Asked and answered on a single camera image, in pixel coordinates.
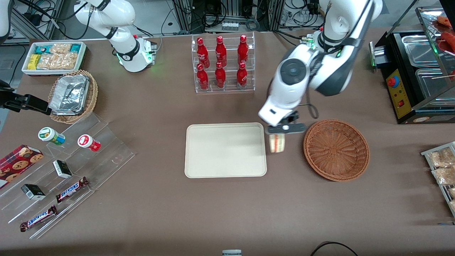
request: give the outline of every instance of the wicker basket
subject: wicker basket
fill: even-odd
[[[303,152],[318,174],[333,181],[358,178],[370,158],[363,135],[354,126],[335,119],[319,121],[308,129]]]
[[[95,79],[93,79],[93,76],[89,72],[84,71],[84,70],[74,71],[71,73],[67,73],[63,76],[67,77],[67,76],[75,76],[75,75],[84,75],[90,79],[90,84],[89,84],[89,89],[87,92],[87,99],[86,99],[86,104],[85,104],[85,110],[79,116],[57,116],[57,115],[51,114],[51,119],[56,122],[74,124],[77,120],[82,119],[83,117],[89,116],[93,112],[93,109],[95,108],[96,97],[98,96],[98,85],[96,84]],[[56,85],[57,85],[57,81],[54,83],[54,86],[52,87],[51,92],[47,98],[48,102],[51,102],[52,95],[54,94]]]

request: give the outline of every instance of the red cookie box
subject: red cookie box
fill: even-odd
[[[30,166],[43,159],[43,157],[41,151],[21,145],[0,159],[0,189],[25,172]]]

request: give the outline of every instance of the yellow snack package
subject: yellow snack package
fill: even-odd
[[[40,54],[32,54],[30,56],[29,64],[27,65],[28,70],[36,70],[36,65],[38,65],[38,62],[41,59]]]

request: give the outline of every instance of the acrylic display stand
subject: acrylic display stand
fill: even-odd
[[[425,156],[425,159],[427,160],[428,165],[431,168],[431,173],[433,174],[433,176],[435,176],[436,167],[434,167],[433,163],[431,162],[431,160],[429,158],[429,154],[432,153],[432,152],[435,152],[435,151],[439,151],[439,150],[444,149],[444,148],[450,148],[450,150],[452,151],[452,154],[455,155],[455,142],[451,142],[451,143],[448,143],[448,144],[445,144],[445,145],[442,145],[442,146],[439,146],[439,147],[436,147],[436,148],[433,148],[433,149],[430,149],[430,150],[427,150],[427,151],[424,151],[424,152],[420,153],[421,155]],[[438,184],[438,186],[441,189],[442,195],[444,196],[445,201],[447,202],[447,204],[450,201],[454,200],[454,198],[452,198],[450,196],[448,190],[453,188],[453,187],[455,187],[455,185],[440,185],[440,184]],[[452,208],[450,208],[450,211],[452,212],[452,215],[455,218],[455,211]]]
[[[80,203],[92,195],[116,171],[134,157],[133,152],[119,140],[109,129],[107,123],[95,114],[77,121],[61,134],[66,140],[60,146],[48,143],[42,150],[45,158],[37,164],[36,170],[27,170],[12,183],[0,190],[0,205],[8,223],[19,226],[52,205],[56,205],[58,215],[48,217],[43,223],[38,223],[26,234],[32,238],[40,238],[50,228],[68,215]],[[97,152],[77,145],[77,139],[83,134],[91,135],[101,143]],[[72,177],[64,179],[57,176],[53,162],[63,160],[68,164]],[[56,195],[65,191],[82,177],[90,182],[87,186],[75,192],[72,196],[57,204]],[[20,189],[24,184],[36,184],[46,197],[41,200],[30,200]]]
[[[247,45],[248,45],[248,61],[246,63],[246,70],[248,72],[247,76],[247,85],[245,89],[238,89],[237,88],[237,70],[238,70],[238,61],[237,61],[237,48],[240,43],[240,36],[246,35],[247,36]],[[210,61],[210,67],[207,68],[205,71],[208,74],[208,85],[209,88],[207,91],[202,91],[199,87],[199,83],[197,81],[197,68],[196,65],[199,63],[199,59],[197,58],[197,43],[196,39],[198,37],[202,37],[204,39],[204,45],[208,50],[208,59]],[[227,65],[224,67],[226,71],[226,86],[223,89],[218,88],[216,86],[215,80],[215,70],[216,70],[216,63],[217,58],[215,55],[215,48],[217,47],[217,40],[215,35],[200,35],[200,36],[192,36],[192,58],[193,58],[193,72],[194,72],[194,84],[196,88],[196,93],[210,93],[210,92],[254,92],[255,90],[255,42],[254,42],[254,33],[228,33],[223,34],[223,41],[224,45],[226,46],[227,52]]]

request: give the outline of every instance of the green and white container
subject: green and white container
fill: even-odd
[[[42,128],[38,133],[38,138],[42,141],[50,141],[55,145],[62,145],[65,142],[65,136],[50,127]]]

